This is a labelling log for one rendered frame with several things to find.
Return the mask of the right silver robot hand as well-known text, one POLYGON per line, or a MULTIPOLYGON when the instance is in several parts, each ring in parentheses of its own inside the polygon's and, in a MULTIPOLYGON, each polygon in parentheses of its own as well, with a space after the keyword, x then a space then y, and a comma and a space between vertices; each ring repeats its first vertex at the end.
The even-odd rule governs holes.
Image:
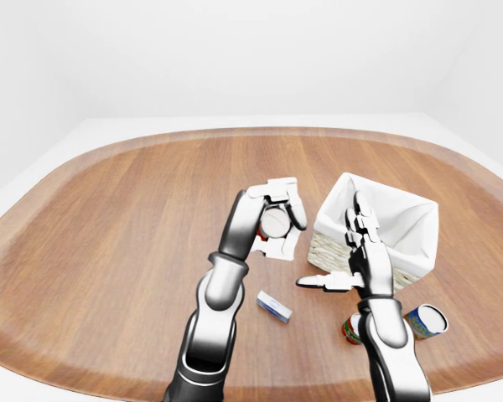
POLYGON ((333 271, 327 275, 305 276, 299 278, 296 285, 332 292, 347 292, 355 287, 362 299, 392 297, 392 264, 386 245, 377 233, 377 217, 361 191, 355 193, 353 203, 345 211, 350 273, 333 271))

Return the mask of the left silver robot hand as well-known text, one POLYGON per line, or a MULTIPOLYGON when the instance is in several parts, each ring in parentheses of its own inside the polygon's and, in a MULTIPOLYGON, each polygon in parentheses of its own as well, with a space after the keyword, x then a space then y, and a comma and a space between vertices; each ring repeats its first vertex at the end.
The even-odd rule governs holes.
POLYGON ((299 234, 306 228, 298 180, 295 177, 269 179, 265 184, 251 186, 237 194, 221 236, 219 252, 245 260, 250 252, 260 250, 267 258, 292 260, 299 234), (269 235, 263 241, 258 230, 264 210, 277 206, 290 218, 289 230, 280 238, 269 235))

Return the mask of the wicker basket with white liner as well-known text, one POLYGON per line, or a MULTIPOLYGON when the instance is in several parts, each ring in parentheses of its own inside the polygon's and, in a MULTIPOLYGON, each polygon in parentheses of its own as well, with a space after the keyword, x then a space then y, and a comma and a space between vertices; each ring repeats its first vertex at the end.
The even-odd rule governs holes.
POLYGON ((343 173, 317 214, 308 262, 327 272, 350 272, 345 211, 358 191, 377 217, 378 234, 392 263, 393 290, 399 292, 433 270, 439 218, 436 202, 398 188, 343 173))

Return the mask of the red green labelled tin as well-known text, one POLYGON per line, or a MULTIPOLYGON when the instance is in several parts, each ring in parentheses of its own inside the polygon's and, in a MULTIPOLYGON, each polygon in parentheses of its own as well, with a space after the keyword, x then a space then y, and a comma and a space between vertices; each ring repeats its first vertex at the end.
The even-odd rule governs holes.
POLYGON ((362 344, 359 333, 360 318, 361 315, 359 313, 354 313, 342 325, 341 332, 348 343, 354 345, 362 344))

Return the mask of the blue yellow labelled tin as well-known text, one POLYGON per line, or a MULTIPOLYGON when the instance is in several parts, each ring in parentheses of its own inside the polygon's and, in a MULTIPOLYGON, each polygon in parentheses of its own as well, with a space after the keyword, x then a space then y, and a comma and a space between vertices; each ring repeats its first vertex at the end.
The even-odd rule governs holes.
POLYGON ((412 329, 414 337, 419 340, 434 337, 449 329, 446 316, 430 304, 422 304, 411 310, 404 319, 412 329))

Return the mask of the small blue white box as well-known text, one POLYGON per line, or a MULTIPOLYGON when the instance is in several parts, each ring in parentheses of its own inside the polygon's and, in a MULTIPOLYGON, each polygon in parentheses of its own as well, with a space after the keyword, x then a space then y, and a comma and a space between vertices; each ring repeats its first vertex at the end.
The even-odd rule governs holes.
POLYGON ((257 304, 284 323, 288 323, 292 311, 264 291, 257 294, 257 304))

